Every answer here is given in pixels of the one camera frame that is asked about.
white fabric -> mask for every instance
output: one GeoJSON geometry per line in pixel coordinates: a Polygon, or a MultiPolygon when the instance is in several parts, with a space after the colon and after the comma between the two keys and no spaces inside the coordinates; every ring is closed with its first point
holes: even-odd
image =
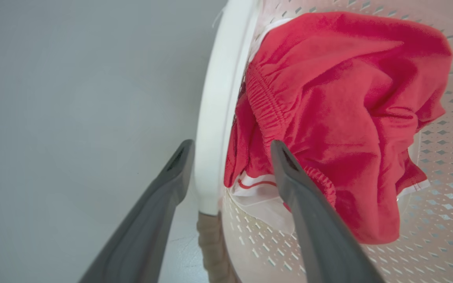
{"type": "Polygon", "coordinates": [[[269,31],[275,29],[278,26],[284,25],[285,23],[291,21],[292,19],[293,18],[283,18],[282,20],[278,20],[267,25],[263,32],[251,43],[248,62],[250,63],[254,59],[256,53],[260,49],[261,42],[263,41],[263,39],[265,38],[269,31]]]}
{"type": "Polygon", "coordinates": [[[398,197],[401,197],[402,195],[408,195],[410,193],[413,193],[413,192],[417,192],[417,191],[420,191],[420,190],[423,190],[425,188],[428,188],[429,186],[431,186],[431,182],[429,180],[424,180],[420,183],[417,183],[415,185],[412,185],[410,187],[407,187],[407,188],[404,188],[399,194],[398,194],[398,197]]]}
{"type": "MultiPolygon", "coordinates": [[[[431,185],[429,180],[404,188],[398,197],[423,190],[431,185]]],[[[231,188],[227,188],[232,200],[245,213],[270,225],[282,233],[295,231],[293,215],[284,207],[275,185],[275,176],[268,174],[252,178],[243,172],[231,188]]]]}

laundry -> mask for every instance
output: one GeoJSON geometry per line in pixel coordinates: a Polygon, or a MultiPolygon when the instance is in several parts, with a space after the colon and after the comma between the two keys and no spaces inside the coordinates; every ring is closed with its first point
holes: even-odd
{"type": "Polygon", "coordinates": [[[260,49],[263,39],[265,38],[269,31],[275,29],[276,27],[282,26],[291,20],[293,20],[293,18],[282,18],[281,20],[275,21],[264,27],[260,35],[255,40],[253,40],[253,43],[251,43],[251,46],[249,47],[248,62],[250,63],[251,61],[253,61],[256,53],[260,49]]]}
{"type": "Polygon", "coordinates": [[[295,231],[293,215],[279,196],[272,174],[252,178],[243,172],[227,192],[232,201],[245,213],[291,235],[295,231]]]}
{"type": "Polygon", "coordinates": [[[270,30],[246,70],[225,186],[238,200],[246,179],[269,178],[282,140],[360,243],[395,241],[397,195],[429,184],[407,149],[444,114],[452,57],[440,31],[393,18],[307,13],[270,30]]]}

red fabric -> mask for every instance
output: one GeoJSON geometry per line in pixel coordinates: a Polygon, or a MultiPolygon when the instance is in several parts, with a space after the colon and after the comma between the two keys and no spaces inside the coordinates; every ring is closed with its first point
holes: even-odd
{"type": "Polygon", "coordinates": [[[396,196],[426,179],[407,149],[444,114],[452,57],[439,31],[392,18],[309,13],[270,31],[247,68],[225,185],[272,174],[282,140],[359,242],[396,240],[396,196]]]}

red stripe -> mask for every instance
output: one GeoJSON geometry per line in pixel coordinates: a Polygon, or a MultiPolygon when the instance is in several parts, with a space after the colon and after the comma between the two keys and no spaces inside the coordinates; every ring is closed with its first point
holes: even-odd
{"type": "Polygon", "coordinates": [[[289,208],[289,206],[286,204],[286,202],[284,202],[283,204],[284,204],[284,207],[285,207],[289,212],[291,212],[291,208],[289,208]]]}
{"type": "Polygon", "coordinates": [[[274,182],[270,182],[270,181],[261,181],[261,182],[258,182],[258,183],[254,183],[252,184],[251,186],[246,186],[242,183],[242,181],[239,179],[239,186],[243,189],[250,189],[254,186],[258,186],[258,185],[263,185],[263,184],[267,184],[267,185],[272,185],[272,186],[276,186],[276,184],[274,182]]]}

gray wall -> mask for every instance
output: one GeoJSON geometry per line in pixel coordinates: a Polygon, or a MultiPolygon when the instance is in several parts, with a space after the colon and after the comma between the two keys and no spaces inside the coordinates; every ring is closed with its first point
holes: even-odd
{"type": "MultiPolygon", "coordinates": [[[[0,0],[0,283],[83,274],[194,138],[225,0],[0,0]]],[[[205,281],[190,196],[161,282],[205,281]]]]}

